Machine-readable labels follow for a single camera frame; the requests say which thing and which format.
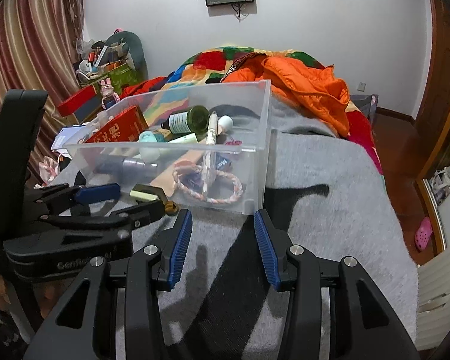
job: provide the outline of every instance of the metal screw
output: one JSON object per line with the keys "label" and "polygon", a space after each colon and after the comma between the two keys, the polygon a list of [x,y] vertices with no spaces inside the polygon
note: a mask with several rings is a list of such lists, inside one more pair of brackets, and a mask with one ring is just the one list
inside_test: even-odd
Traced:
{"label": "metal screw", "polygon": [[97,257],[93,257],[90,260],[90,265],[94,266],[94,267],[97,267],[97,266],[101,266],[103,264],[103,262],[104,262],[104,258],[100,257],[100,256],[97,256]]}
{"label": "metal screw", "polygon": [[305,250],[300,245],[292,245],[290,246],[290,253],[292,254],[302,254]]}
{"label": "metal screw", "polygon": [[143,248],[143,253],[152,255],[158,252],[158,248],[155,245],[148,245]]}
{"label": "metal screw", "polygon": [[120,239],[125,239],[128,238],[128,236],[130,235],[130,232],[128,230],[119,230],[117,233],[118,237]]}
{"label": "metal screw", "polygon": [[343,262],[346,266],[356,266],[356,259],[350,256],[345,257]]}

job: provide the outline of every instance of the pink crocs shoe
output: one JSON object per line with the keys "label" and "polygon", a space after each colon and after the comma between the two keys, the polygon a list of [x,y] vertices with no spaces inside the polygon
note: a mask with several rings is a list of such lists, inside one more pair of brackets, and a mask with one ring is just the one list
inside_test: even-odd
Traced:
{"label": "pink crocs shoe", "polygon": [[425,218],[423,218],[422,223],[420,223],[420,227],[415,233],[415,246],[419,251],[425,250],[428,245],[428,241],[430,241],[432,233],[433,230],[430,218],[426,216]]}

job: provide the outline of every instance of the pink rope ring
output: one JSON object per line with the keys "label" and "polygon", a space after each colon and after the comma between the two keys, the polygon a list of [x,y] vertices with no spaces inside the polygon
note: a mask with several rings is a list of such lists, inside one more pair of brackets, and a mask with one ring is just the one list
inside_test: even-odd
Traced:
{"label": "pink rope ring", "polygon": [[192,172],[202,172],[202,167],[200,165],[185,165],[185,166],[177,166],[175,167],[173,171],[173,180],[176,182],[176,185],[180,190],[187,193],[191,197],[201,200],[202,202],[208,202],[212,204],[232,204],[239,201],[239,199],[242,197],[243,194],[243,188],[242,183],[240,182],[239,178],[231,173],[223,172],[221,170],[217,170],[217,176],[223,177],[225,179],[229,179],[233,185],[233,194],[228,199],[212,199],[212,198],[206,198],[204,195],[195,192],[194,190],[191,190],[190,188],[186,187],[181,181],[180,176],[185,175]]}

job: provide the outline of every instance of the pink curtain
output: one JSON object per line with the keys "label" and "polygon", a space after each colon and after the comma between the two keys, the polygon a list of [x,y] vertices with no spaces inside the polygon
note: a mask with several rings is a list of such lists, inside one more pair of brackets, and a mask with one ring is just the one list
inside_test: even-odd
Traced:
{"label": "pink curtain", "polygon": [[0,107],[8,89],[43,89],[49,94],[30,158],[35,176],[38,162],[51,154],[53,139],[65,125],[56,107],[79,89],[72,64],[79,60],[75,40],[82,30],[82,0],[0,3]]}

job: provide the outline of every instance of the bottle label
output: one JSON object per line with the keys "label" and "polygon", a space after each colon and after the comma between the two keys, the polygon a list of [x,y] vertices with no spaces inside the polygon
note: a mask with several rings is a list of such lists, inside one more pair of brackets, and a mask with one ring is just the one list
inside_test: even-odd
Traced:
{"label": "bottle label", "polygon": [[170,126],[170,131],[173,134],[184,134],[186,132],[191,132],[187,124],[187,114],[188,111],[170,115],[168,118],[168,125]]}

